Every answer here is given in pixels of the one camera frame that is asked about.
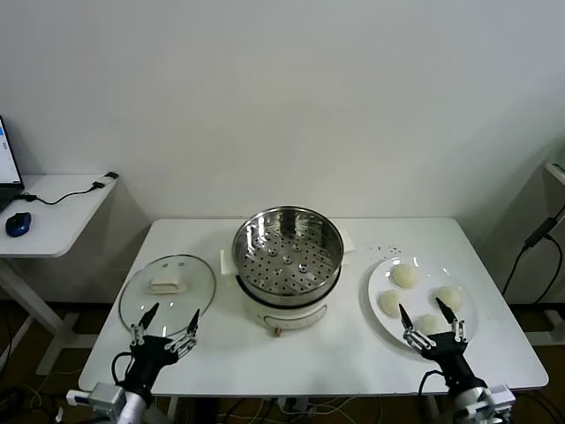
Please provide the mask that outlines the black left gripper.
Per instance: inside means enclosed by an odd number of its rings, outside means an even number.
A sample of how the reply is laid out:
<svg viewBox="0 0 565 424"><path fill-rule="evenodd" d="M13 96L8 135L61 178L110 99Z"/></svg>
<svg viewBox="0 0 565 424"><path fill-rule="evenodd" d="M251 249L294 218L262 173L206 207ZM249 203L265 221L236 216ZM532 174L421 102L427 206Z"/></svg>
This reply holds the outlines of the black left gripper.
<svg viewBox="0 0 565 424"><path fill-rule="evenodd" d="M130 392L149 392L164 367L177 363L197 344L200 309L194 313L185 331L173 338L145 336L154 319L159 303L155 303L130 326L132 366L124 376L124 389Z"/></svg>

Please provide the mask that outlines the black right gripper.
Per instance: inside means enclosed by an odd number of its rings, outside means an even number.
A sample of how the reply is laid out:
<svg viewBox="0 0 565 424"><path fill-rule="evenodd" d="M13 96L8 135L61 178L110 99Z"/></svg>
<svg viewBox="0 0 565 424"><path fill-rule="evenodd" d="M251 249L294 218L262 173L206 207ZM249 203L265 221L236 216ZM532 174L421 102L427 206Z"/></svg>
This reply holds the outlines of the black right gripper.
<svg viewBox="0 0 565 424"><path fill-rule="evenodd" d="M467 348L467 337L464 321L459 321L453 310L439 297L435 298L444 318L452 332L430 335L435 342L414 328L402 304L399 304L401 323L404 328L403 339L426 360L439 365L449 392L464 392L482 386L482 380L477 378L464 357Z"/></svg>

